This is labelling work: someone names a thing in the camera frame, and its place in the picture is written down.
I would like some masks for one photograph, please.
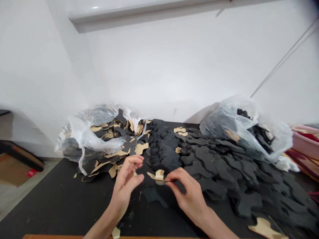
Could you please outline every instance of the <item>table surface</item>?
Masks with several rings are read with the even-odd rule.
[[[168,122],[171,129],[183,126],[199,128],[198,124]],[[171,197],[171,207],[164,209],[159,202],[148,203],[141,191],[154,187],[155,183],[146,172],[150,167],[144,163],[137,173],[143,173],[145,180],[131,196],[126,214],[121,220],[122,236],[154,237],[207,237],[178,207],[167,186],[160,187]],[[91,183],[76,178],[77,163],[61,160],[46,177],[0,222],[2,238],[21,239],[25,234],[85,235],[107,208],[116,178],[108,173],[98,175]],[[317,184],[302,173],[298,182],[307,191],[318,190]],[[238,217],[228,199],[209,201],[207,204],[225,224],[240,238],[263,238],[250,231],[247,226],[255,225],[253,219]],[[303,235],[297,229],[280,228],[286,235]]]

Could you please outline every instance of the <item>cable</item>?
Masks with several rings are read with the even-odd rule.
[[[302,42],[301,44],[293,50],[293,48],[300,42],[300,40],[306,35],[306,33],[311,29],[311,27],[316,23],[316,21],[319,19],[319,17],[317,17],[315,19],[315,21],[310,25],[310,27],[308,27],[308,29],[304,32],[304,34],[301,35],[301,37],[297,40],[297,42],[289,49],[289,51],[284,55],[284,57],[278,62],[278,64],[272,69],[272,71],[266,76],[266,78],[261,82],[261,84],[257,87],[257,89],[253,92],[253,94],[251,95],[250,98],[252,98],[255,93],[264,85],[264,83],[266,83],[266,81],[272,76],[272,74],[282,65],[282,63],[284,63],[290,56],[292,53],[295,52],[295,50],[297,50],[301,44],[308,39],[318,28],[316,28],[309,36],[307,36]]]

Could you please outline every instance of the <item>forearm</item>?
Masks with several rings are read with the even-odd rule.
[[[117,218],[115,215],[116,213],[112,212],[112,208],[108,207],[83,239],[110,238],[113,229],[120,220],[120,218]]]
[[[203,218],[202,223],[197,226],[210,239],[239,239],[210,207],[208,207],[208,213]]]

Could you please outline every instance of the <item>floor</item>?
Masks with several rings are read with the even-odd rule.
[[[38,172],[19,187],[0,185],[0,221],[53,169],[58,162],[46,161]]]

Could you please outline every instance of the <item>clear plastic bag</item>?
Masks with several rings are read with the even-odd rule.
[[[237,109],[247,111],[251,119],[238,115]],[[275,136],[271,145],[273,153],[268,154],[255,137],[247,131],[256,124],[270,130],[272,136]],[[242,95],[235,95],[223,100],[218,108],[203,119],[200,130],[205,135],[231,139],[226,132],[229,130],[240,137],[239,145],[250,149],[250,153],[261,152],[272,163],[276,163],[279,156],[292,147],[292,131],[289,126],[269,119],[256,102]]]
[[[55,152],[71,161],[78,162],[81,172],[86,175],[82,167],[83,162],[112,154],[122,148],[125,137],[114,138],[104,142],[91,131],[91,126],[98,126],[112,121],[123,110],[123,116],[132,120],[137,132],[138,122],[143,119],[130,109],[118,105],[98,105],[91,109],[80,111],[68,117],[69,124],[65,125],[59,134]]]

